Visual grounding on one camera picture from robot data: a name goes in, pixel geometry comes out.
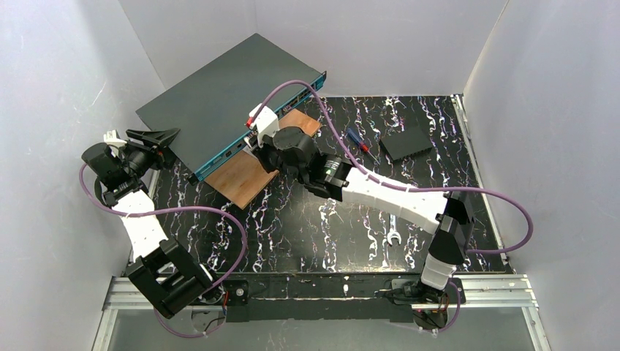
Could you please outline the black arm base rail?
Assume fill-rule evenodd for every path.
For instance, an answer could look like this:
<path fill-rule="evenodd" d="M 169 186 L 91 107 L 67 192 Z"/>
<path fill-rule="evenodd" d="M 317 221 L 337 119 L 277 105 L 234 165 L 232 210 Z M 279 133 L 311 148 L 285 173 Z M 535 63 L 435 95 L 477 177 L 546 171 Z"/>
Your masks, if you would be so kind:
<path fill-rule="evenodd" d="M 230 293 L 228 322 L 267 320 L 388 320 L 408 322 L 411 303 L 383 295 L 395 281 L 415 282 L 416 273 L 234 273 L 224 280 Z"/>

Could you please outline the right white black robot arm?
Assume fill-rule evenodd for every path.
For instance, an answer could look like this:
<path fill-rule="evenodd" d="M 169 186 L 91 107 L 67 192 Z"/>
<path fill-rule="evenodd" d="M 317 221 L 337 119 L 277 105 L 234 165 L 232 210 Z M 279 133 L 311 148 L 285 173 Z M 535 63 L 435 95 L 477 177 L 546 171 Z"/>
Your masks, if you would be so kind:
<path fill-rule="evenodd" d="M 313 195 L 342 203 L 365 205 L 404 219 L 433 238 L 417 283 L 420 290 L 444 290 L 456 268 L 464 264 L 475 224 L 465 192 L 422 193 L 372 181 L 370 172 L 351 161 L 318 150 L 299 127 L 257 127 L 253 153 L 267 171 L 293 174 Z"/>

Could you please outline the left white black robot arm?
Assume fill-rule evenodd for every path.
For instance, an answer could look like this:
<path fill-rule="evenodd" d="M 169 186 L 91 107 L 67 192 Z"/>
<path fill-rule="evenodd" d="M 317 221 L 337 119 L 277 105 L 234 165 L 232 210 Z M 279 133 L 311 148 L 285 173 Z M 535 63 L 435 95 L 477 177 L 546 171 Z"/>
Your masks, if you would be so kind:
<path fill-rule="evenodd" d="M 96 175 L 95 203 L 117 211 L 132 244 L 126 275 L 163 317 L 170 319 L 189 304 L 208 295 L 216 274 L 199 263 L 168 236 L 156 215 L 142 177 L 174 163 L 170 144 L 178 128 L 162 131 L 127 130 L 122 140 L 112 130 L 87 148 L 81 159 Z"/>

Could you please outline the dark teal network switch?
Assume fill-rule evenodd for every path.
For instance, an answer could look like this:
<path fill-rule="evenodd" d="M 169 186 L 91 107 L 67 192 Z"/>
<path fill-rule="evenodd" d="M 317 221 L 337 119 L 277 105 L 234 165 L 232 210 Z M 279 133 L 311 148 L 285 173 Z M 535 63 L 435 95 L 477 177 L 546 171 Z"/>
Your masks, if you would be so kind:
<path fill-rule="evenodd" d="M 153 131 L 180 130 L 170 149 L 190 170 L 189 183 L 196 184 L 245 147 L 249 114 L 275 87 L 303 80 L 319 90 L 326 78 L 326 72 L 253 34 L 136 114 Z"/>

